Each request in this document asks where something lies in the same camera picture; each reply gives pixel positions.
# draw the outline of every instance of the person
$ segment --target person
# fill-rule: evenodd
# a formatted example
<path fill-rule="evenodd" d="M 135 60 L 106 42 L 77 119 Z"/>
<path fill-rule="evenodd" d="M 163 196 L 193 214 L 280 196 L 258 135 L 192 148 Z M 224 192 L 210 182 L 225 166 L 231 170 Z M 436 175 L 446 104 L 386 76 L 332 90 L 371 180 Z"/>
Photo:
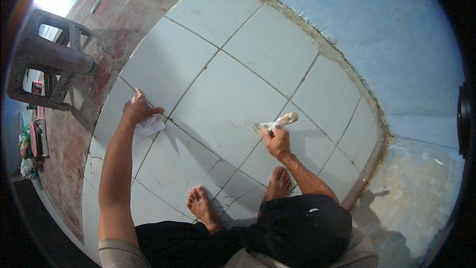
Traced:
<path fill-rule="evenodd" d="M 192 188 L 187 207 L 202 222 L 163 221 L 134 227 L 130 211 L 132 138 L 150 107 L 142 91 L 124 106 L 108 145 L 99 185 L 99 256 L 104 268 L 146 267 L 376 267 L 378 256 L 334 192 L 291 153 L 289 133 L 263 131 L 276 167 L 257 222 L 225 230 L 203 186 Z M 302 195 L 287 197 L 294 176 Z"/>

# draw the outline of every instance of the foot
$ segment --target foot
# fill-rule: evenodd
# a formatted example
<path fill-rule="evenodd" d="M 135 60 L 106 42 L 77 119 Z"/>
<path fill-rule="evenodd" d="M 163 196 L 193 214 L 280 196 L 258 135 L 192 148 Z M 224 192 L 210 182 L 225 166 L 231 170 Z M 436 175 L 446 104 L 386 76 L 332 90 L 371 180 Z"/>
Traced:
<path fill-rule="evenodd" d="M 291 177 L 285 167 L 277 166 L 269 180 L 268 189 L 263 202 L 278 198 L 286 198 L 291 191 Z"/>
<path fill-rule="evenodd" d="M 223 224 L 218 218 L 217 212 L 213 209 L 207 191 L 203 186 L 192 188 L 188 192 L 187 207 L 206 226 L 211 235 L 224 230 Z"/>

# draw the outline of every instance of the paper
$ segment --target paper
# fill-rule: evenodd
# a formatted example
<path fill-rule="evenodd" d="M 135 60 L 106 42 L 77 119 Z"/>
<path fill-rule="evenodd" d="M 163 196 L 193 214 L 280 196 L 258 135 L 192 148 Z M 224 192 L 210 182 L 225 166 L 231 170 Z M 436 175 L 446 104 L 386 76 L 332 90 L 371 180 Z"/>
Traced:
<path fill-rule="evenodd" d="M 148 136 L 158 133 L 164 128 L 164 122 L 158 119 L 156 116 L 152 116 L 147 118 L 146 120 L 137 122 L 132 142 L 134 144 L 137 144 Z"/>

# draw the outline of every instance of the hand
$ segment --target hand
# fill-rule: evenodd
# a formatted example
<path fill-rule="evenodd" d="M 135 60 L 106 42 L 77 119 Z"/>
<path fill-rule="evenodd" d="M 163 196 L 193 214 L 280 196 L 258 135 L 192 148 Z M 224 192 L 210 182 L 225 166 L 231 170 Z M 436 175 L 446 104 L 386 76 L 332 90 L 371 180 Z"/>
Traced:
<path fill-rule="evenodd" d="M 161 107 L 151 107 L 146 102 L 146 97 L 144 93 L 139 88 L 136 88 L 137 95 L 131 100 L 129 100 L 124 105 L 124 110 L 122 111 L 123 118 L 126 118 L 134 123 L 145 120 L 151 117 L 154 114 L 163 114 L 164 108 Z"/>
<path fill-rule="evenodd" d="M 271 135 L 266 128 L 260 131 L 263 136 L 263 141 L 272 156 L 282 161 L 291 157 L 291 149 L 289 148 L 289 132 L 281 127 L 273 128 L 273 135 Z"/>

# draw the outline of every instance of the scraper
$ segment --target scraper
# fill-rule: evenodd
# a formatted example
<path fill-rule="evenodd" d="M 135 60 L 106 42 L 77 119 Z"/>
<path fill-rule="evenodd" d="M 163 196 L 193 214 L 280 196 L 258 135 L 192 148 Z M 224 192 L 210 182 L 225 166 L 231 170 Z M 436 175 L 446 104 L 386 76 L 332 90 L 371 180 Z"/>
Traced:
<path fill-rule="evenodd" d="M 281 127 L 295 122 L 298 119 L 296 112 L 287 113 L 286 115 L 276 119 L 274 122 L 260 122 L 253 124 L 253 129 L 259 134 L 261 128 L 266 128 L 268 132 L 271 132 L 275 127 Z"/>

